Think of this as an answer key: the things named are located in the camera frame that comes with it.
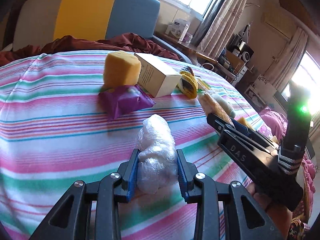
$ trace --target hand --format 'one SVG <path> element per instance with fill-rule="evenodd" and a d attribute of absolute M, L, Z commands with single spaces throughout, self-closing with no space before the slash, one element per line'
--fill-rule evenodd
<path fill-rule="evenodd" d="M 284 239 L 287 239 L 292 220 L 292 212 L 287 209 L 286 206 L 272 202 L 271 198 L 267 195 L 257 193 L 253 182 L 248 185 L 247 190 L 266 211 L 269 217 L 271 217 Z"/>

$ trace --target gray curtain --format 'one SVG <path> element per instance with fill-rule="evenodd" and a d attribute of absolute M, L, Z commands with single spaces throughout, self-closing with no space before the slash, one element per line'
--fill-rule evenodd
<path fill-rule="evenodd" d="M 198 27 L 191 43 L 195 46 L 198 46 L 199 43 L 202 41 L 208 30 L 210 29 L 213 20 L 217 16 L 223 2 L 225 0 L 212 0 L 211 7 L 209 8 L 208 13 L 206 14 L 205 19 L 202 21 L 200 26 Z"/>

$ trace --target green light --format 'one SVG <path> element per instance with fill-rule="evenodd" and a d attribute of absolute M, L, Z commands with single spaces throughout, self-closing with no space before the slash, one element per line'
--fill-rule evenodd
<path fill-rule="evenodd" d="M 303 106 L 300 108 L 301 112 L 306 113 L 308 112 L 308 108 L 306 106 Z"/>

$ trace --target yellow sponge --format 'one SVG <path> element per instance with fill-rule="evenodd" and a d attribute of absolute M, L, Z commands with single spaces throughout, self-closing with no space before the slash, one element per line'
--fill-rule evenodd
<path fill-rule="evenodd" d="M 138 82 L 140 71 L 141 62 L 135 55 L 122 50 L 111 52 L 104 64 L 104 85 L 106 88 L 134 86 Z"/>

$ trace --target baguette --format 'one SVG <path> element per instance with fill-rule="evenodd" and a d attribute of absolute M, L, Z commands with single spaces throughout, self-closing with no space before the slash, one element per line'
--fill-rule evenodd
<path fill-rule="evenodd" d="M 230 117 L 223 110 L 223 108 L 218 104 L 218 102 L 210 96 L 208 92 L 204 92 L 204 91 L 199 92 L 198 101 L 201 104 L 201 107 L 206 116 L 208 116 L 208 114 L 210 113 L 213 113 L 234 127 Z"/>

